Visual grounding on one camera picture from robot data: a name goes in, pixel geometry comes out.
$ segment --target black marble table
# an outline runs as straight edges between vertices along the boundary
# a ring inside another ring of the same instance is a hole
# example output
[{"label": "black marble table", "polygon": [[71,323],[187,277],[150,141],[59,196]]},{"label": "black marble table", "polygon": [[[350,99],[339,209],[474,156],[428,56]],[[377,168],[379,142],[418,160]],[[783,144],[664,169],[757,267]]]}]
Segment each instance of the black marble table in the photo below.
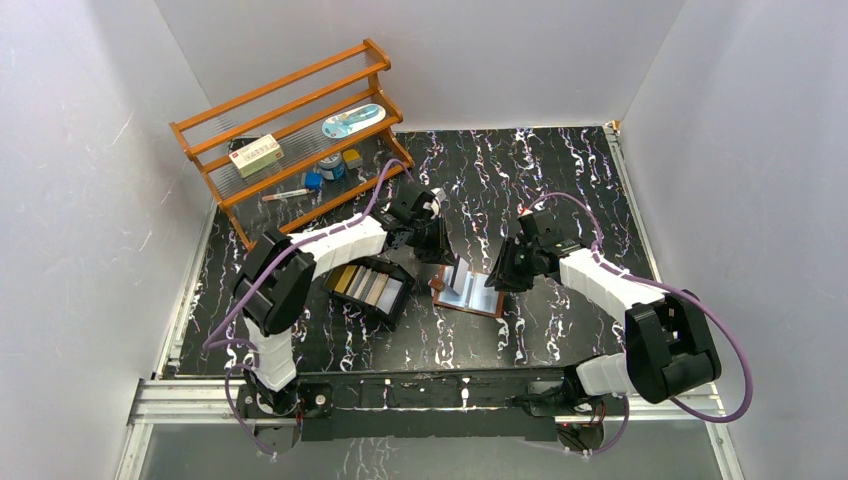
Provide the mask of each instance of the black marble table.
[{"label": "black marble table", "polygon": [[[515,219],[522,206],[543,193],[564,191],[582,198],[597,215],[607,259],[637,275],[650,276],[602,128],[416,132],[398,137],[416,161],[416,179],[447,192],[444,211],[451,244],[473,269],[491,269],[503,239],[518,229]],[[367,176],[375,175],[389,158],[389,150],[376,142],[358,149],[366,159],[362,173]],[[391,182],[385,195],[391,195],[397,181],[407,181],[400,178]],[[322,216],[306,230],[362,211],[369,196],[370,192]],[[591,225],[584,214],[563,201],[550,201],[547,206],[568,234],[591,239]],[[271,215],[269,222],[291,214],[296,212]],[[219,212],[206,247],[179,367],[166,376],[218,377],[244,358],[244,349],[204,353],[201,344],[234,304],[230,285],[245,254]],[[620,331],[612,319],[580,294],[551,280],[538,278],[533,290],[509,295],[503,318],[493,319],[434,306],[426,282],[438,267],[418,263],[412,249],[389,252],[387,257],[418,278],[397,330],[381,328],[356,307],[329,302],[319,288],[323,278],[316,280],[295,328],[299,371],[567,365],[619,349]],[[245,335],[241,320],[228,331],[230,337]]]}]

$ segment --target marker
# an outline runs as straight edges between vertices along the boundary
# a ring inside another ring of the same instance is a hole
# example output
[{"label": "marker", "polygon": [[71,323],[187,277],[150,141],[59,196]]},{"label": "marker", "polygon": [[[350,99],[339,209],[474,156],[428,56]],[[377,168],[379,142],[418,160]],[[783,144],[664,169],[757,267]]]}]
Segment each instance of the marker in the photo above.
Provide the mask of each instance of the marker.
[{"label": "marker", "polygon": [[301,188],[299,190],[292,190],[290,192],[280,192],[280,193],[275,193],[274,195],[265,195],[264,197],[262,197],[262,201],[263,202],[270,202],[272,200],[282,200],[284,198],[299,197],[301,195],[306,195],[309,192],[310,192],[310,190],[307,189],[307,188]]}]

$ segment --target white box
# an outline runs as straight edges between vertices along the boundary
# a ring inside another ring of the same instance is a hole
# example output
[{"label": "white box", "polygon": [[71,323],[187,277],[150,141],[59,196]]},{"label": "white box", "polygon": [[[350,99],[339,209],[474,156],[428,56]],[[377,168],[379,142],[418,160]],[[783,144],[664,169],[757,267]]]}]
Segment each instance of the white box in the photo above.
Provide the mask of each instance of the white box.
[{"label": "white box", "polygon": [[252,175],[281,158],[283,150],[270,134],[230,154],[230,161],[242,177]]}]

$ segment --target metal frame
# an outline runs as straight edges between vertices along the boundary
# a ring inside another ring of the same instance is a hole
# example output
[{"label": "metal frame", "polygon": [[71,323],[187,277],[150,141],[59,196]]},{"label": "metal frame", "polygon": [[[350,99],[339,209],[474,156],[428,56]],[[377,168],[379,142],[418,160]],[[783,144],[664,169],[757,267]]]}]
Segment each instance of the metal frame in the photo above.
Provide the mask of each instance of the metal frame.
[{"label": "metal frame", "polygon": [[[636,221],[636,227],[642,239],[649,264],[655,278],[659,279],[656,260],[645,230],[639,209],[632,195],[630,180],[624,166],[618,135],[611,124],[604,125],[604,132],[612,152],[613,162],[618,170],[619,178],[625,195],[630,202],[630,208]],[[206,238],[201,238],[198,244],[198,252],[195,254],[191,269],[189,270],[185,295],[179,304],[179,310],[173,319],[173,326],[168,333],[164,345],[158,369],[155,372],[161,376],[163,369],[173,358],[179,358],[180,342],[184,335],[180,329],[184,329],[188,320],[188,307],[193,298],[193,287],[200,273],[200,265],[205,254],[208,233],[212,226],[215,209],[210,211],[204,224],[203,232]],[[238,395],[239,388],[244,384],[241,379],[233,379],[230,383],[230,391],[233,398]],[[223,380],[149,380],[141,381],[139,390],[132,406],[128,419],[128,435],[124,447],[124,453],[118,468],[116,479],[137,479],[141,474],[145,455],[150,442],[152,429],[157,424],[236,424],[235,418],[223,392]],[[725,413],[724,405],[715,384],[710,383],[699,387],[686,395],[680,397],[694,408],[710,414]],[[609,416],[610,420],[621,420],[620,416]],[[558,416],[557,422],[587,421],[589,416]],[[641,398],[631,399],[631,420],[634,421],[661,421],[661,420],[694,420],[694,417],[683,412],[670,402],[662,402],[657,405],[647,403]],[[294,420],[290,418],[270,418],[249,420],[256,425],[291,426]],[[744,478],[742,469],[736,457],[730,435],[724,424],[706,424],[713,451],[721,471],[722,478],[741,480]]]}]

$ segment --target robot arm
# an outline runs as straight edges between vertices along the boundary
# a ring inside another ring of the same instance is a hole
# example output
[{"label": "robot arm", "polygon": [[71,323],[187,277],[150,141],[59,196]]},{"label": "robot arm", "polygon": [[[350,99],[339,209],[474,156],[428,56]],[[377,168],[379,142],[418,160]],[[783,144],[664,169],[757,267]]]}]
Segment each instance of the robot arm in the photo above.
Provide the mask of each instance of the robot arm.
[{"label": "robot arm", "polygon": [[427,191],[415,184],[403,184],[385,212],[365,218],[355,215],[348,221],[306,233],[285,235],[269,230],[258,240],[236,279],[236,300],[247,294],[269,263],[285,249],[308,237],[322,237],[304,243],[284,259],[244,308],[249,338],[261,360],[253,374],[270,397],[297,376],[292,358],[292,326],[303,312],[315,278],[354,259],[403,245],[415,248],[422,262],[452,264],[455,257],[439,209],[443,199],[441,189]]},{"label": "robot arm", "polygon": [[721,375],[704,314],[683,298],[625,280],[601,267],[593,252],[567,240],[548,211],[519,218],[521,233],[501,246],[487,286],[521,292],[536,275],[553,278],[601,307],[624,327],[627,351],[576,366],[569,401],[638,393],[662,402]]}]

